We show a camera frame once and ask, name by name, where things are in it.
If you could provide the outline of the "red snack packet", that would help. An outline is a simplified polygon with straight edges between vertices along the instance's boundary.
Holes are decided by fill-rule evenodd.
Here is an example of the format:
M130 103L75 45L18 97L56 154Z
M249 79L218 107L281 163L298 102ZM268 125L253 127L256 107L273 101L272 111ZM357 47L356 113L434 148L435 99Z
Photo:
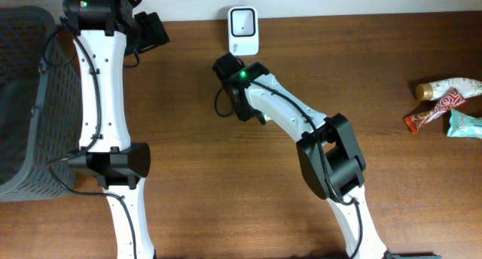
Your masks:
M428 111L412 114L403 118L412 133L418 133L422 126L437 119L447 111L466 102L465 97L454 87L451 87Z

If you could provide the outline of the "teal snack packet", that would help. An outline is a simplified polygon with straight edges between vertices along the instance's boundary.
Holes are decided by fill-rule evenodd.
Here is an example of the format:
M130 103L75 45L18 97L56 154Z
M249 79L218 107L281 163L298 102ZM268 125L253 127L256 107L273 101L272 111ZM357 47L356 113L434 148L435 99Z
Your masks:
M450 128L447 137L477 138L481 139L481 118L463 114L455 109L451 111Z

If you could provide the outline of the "white tube with gold cap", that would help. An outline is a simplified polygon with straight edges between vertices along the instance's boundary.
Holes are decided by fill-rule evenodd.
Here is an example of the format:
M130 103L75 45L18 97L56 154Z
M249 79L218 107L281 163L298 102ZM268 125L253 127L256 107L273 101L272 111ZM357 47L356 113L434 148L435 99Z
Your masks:
M457 89L465 98L481 95L481 82L470 78L448 78L419 84L415 89L419 101L434 101L440 99L447 91Z

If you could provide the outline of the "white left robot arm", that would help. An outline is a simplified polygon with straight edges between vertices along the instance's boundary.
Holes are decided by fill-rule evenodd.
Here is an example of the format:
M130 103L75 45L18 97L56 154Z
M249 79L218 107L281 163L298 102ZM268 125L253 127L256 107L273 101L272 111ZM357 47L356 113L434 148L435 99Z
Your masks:
M63 0L81 71L79 149L65 160L96 179L108 200L117 257L156 256L148 232L144 189L151 165L147 143L132 142L124 109L125 56L169 43L157 13L133 13L142 0Z

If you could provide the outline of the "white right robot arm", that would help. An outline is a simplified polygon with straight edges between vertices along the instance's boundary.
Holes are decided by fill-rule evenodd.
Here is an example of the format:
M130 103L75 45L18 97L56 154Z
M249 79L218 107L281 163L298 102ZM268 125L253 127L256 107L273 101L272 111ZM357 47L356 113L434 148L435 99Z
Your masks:
M272 120L293 139L304 181L330 205L348 257L390 258L366 203L366 162L347 118L342 114L329 117L304 104L259 62L247 66L227 53L215 61L212 70L239 120Z

